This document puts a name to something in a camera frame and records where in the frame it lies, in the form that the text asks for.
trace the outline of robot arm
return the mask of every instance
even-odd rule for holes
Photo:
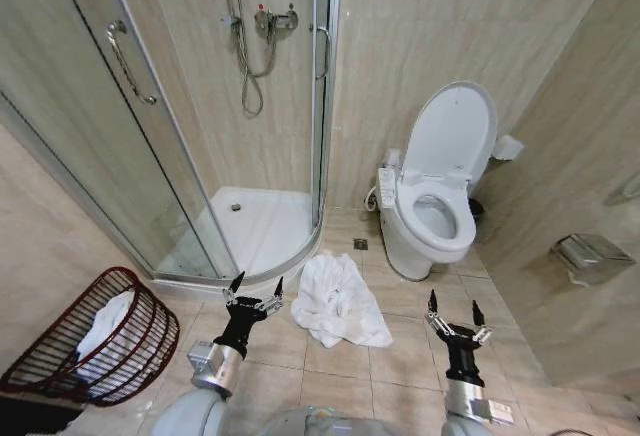
[[[442,434],[480,436],[491,434],[482,425],[484,422],[512,425],[511,408],[485,396],[484,381],[480,378],[480,370],[475,363],[473,352],[486,343],[492,333],[485,326],[484,314],[476,301],[473,301],[475,329],[448,324],[440,317],[438,300],[433,290],[427,307],[425,319],[446,343],[449,351],[450,367],[446,372],[449,391],[445,400],[447,422]]]
[[[182,395],[154,425],[153,436],[220,436],[224,434],[226,400],[235,389],[240,364],[247,356],[249,333],[282,307],[282,278],[266,300],[236,296],[244,273],[223,290],[229,322],[213,342],[198,341],[189,354],[191,383],[198,389]]]

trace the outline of tiled floor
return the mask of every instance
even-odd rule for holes
[[[354,251],[353,238],[367,238],[368,251]],[[354,416],[399,425],[411,435],[437,435],[444,418],[446,348],[422,314],[436,289],[440,312],[453,322],[470,322],[471,299],[478,300],[490,344],[476,353],[490,397],[513,408],[514,427],[492,427],[496,434],[546,435],[562,428],[597,436],[640,434],[634,406],[623,398],[553,388],[546,380],[482,262],[471,251],[459,263],[438,267],[423,282],[401,279],[389,267],[375,215],[334,210],[326,216],[319,251],[347,252],[378,299],[394,337],[385,349],[341,342],[323,348],[292,321],[290,302],[253,330],[247,361],[231,399],[232,435],[253,434],[275,413],[299,405],[330,405]],[[191,389],[185,351],[193,341],[221,332],[227,315],[221,303],[167,301],[180,319],[179,352],[144,393],[112,409],[90,409],[66,435],[147,435],[157,416]]]

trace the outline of shower enclosure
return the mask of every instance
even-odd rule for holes
[[[338,0],[3,2],[3,123],[149,276],[258,282],[304,259]]]

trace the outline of bidet control panel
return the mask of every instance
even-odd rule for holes
[[[378,168],[378,184],[380,184],[381,208],[392,208],[396,204],[396,173],[390,168]]]

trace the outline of black trash bin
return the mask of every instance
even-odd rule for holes
[[[477,199],[469,198],[469,208],[471,209],[471,215],[473,216],[473,220],[477,223],[482,218],[484,214],[484,206],[480,204],[480,201]]]

